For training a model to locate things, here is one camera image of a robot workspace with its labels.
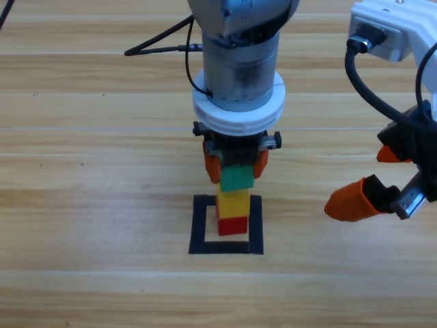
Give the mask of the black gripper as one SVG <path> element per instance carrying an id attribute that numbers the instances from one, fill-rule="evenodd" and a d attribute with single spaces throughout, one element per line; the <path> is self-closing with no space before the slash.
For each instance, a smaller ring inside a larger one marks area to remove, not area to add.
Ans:
<path id="1" fill-rule="evenodd" d="M 380 163 L 411 163 L 418 172 L 400 191 L 386 187 L 376 175 L 337 189 L 327 201 L 324 212 L 338 221 L 356 222 L 379 214 L 396 213 L 407 219 L 425 200 L 436 201 L 436 134 L 412 132 L 391 122 L 378 133 L 382 147 Z"/>
<path id="2" fill-rule="evenodd" d="M 282 147 L 282 136 L 279 131 L 275 131 L 273 135 L 263 131 L 254 135 L 231 136 L 218 133 L 204 123 L 194 121 L 193 134 L 203 136 L 205 168 L 213 184 L 221 181 L 222 165 L 253 165 L 254 179 L 258 179 L 268 164 L 268 151 Z"/>

